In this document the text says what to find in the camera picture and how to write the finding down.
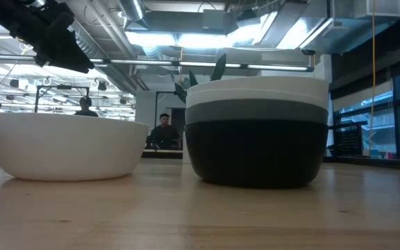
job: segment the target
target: green leaf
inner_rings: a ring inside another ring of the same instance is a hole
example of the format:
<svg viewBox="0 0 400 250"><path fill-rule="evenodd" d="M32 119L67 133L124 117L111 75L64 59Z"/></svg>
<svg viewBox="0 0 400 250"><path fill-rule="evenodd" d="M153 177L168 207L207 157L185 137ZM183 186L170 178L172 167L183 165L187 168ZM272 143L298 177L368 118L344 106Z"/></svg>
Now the green leaf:
<svg viewBox="0 0 400 250"><path fill-rule="evenodd" d="M172 79L172 81L173 81L174 83L177 83L177 81L175 80L175 76L172 74L172 72L170 72L169 70L168 70L168 72L171 74L171 79Z"/></svg>
<svg viewBox="0 0 400 250"><path fill-rule="evenodd" d="M186 96L188 95L186 90L184 90L180 84L174 83L175 84L175 94L180 98L180 100L183 103L186 103Z"/></svg>
<svg viewBox="0 0 400 250"><path fill-rule="evenodd" d="M214 72L211 75L211 80L216 81L222 79L226 68L226 54L223 54L215 64Z"/></svg>
<svg viewBox="0 0 400 250"><path fill-rule="evenodd" d="M191 82L191 87L192 87L192 86L195 86L195 85L197 85L197 84L199 84L199 83L197 82L197 79L195 78L194 73L192 73L192 71L189 71L189 80L190 80L190 82Z"/></svg>

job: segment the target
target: stacked bowls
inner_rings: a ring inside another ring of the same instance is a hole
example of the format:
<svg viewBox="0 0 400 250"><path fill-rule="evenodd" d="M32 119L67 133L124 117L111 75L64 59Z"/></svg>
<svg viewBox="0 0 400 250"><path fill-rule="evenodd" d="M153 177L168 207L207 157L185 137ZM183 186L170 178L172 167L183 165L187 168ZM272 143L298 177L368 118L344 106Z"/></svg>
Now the stacked bowls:
<svg viewBox="0 0 400 250"><path fill-rule="evenodd" d="M186 141L205 181L297 188L317 175L328 135L328 84L292 76L213 81L187 91Z"/></svg>

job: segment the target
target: glass window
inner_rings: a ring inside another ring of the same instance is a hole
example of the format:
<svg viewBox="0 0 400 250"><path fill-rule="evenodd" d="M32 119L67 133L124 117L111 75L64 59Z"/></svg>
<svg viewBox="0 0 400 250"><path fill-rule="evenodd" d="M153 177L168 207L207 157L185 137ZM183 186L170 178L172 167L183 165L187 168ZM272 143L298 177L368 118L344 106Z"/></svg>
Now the glass window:
<svg viewBox="0 0 400 250"><path fill-rule="evenodd" d="M368 122L362 125L363 149L369 149L369 130L371 113L366 112L360 115L343 117L342 123L349 122ZM379 152L396 152L396 141L394 138L394 111L393 108L374 112L373 117L372 149Z"/></svg>
<svg viewBox="0 0 400 250"><path fill-rule="evenodd" d="M346 113L349 111L371 107L372 101L373 101L372 98L361 101L360 103L357 103L352 106L341 109L340 112L343 114L343 113ZM392 90L390 90L389 92L383 93L383 94L376 95L376 97L374 97L374 105L378 105L381 103L390 103L390 105L391 105L392 101L393 101L393 91Z"/></svg>

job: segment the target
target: table surface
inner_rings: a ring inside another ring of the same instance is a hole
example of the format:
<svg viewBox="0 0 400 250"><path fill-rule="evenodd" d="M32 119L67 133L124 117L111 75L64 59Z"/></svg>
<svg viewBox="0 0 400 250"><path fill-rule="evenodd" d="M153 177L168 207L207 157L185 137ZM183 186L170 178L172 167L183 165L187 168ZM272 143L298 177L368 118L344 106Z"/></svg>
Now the table surface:
<svg viewBox="0 0 400 250"><path fill-rule="evenodd" d="M0 169L0 249L399 249L400 170L323 165L300 190L204 183L144 159L107 181L21 181Z"/></svg>

